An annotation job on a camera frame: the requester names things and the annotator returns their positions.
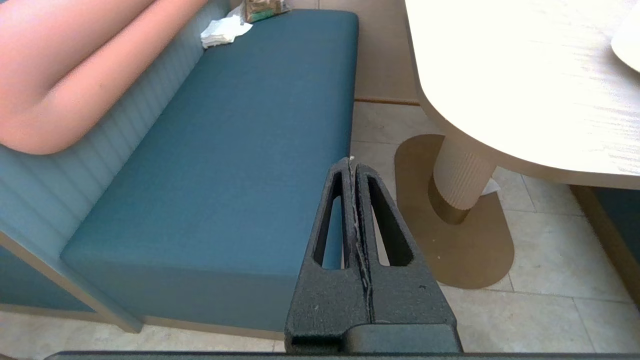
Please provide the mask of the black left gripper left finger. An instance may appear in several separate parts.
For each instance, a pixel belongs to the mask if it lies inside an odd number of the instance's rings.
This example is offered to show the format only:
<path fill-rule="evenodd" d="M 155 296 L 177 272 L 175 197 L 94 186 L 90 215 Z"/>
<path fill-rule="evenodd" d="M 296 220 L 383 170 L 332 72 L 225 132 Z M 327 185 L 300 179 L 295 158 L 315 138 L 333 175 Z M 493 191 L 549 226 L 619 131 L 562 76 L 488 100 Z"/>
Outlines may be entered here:
<path fill-rule="evenodd" d="M 323 267 L 333 203 L 341 199 L 343 269 Z M 285 322 L 287 353 L 340 353 L 345 333 L 372 321 L 371 279 L 361 236 L 355 168 L 349 157 L 328 171 Z"/>

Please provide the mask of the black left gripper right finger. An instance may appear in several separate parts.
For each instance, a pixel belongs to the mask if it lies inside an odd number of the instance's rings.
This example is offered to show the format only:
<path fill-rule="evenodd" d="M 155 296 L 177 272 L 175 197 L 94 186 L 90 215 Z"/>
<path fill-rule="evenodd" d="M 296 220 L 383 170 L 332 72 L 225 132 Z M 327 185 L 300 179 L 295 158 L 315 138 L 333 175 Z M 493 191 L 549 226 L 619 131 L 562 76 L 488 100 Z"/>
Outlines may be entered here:
<path fill-rule="evenodd" d="M 355 170 L 359 266 L 375 324 L 454 326 L 457 319 L 379 173 Z"/>

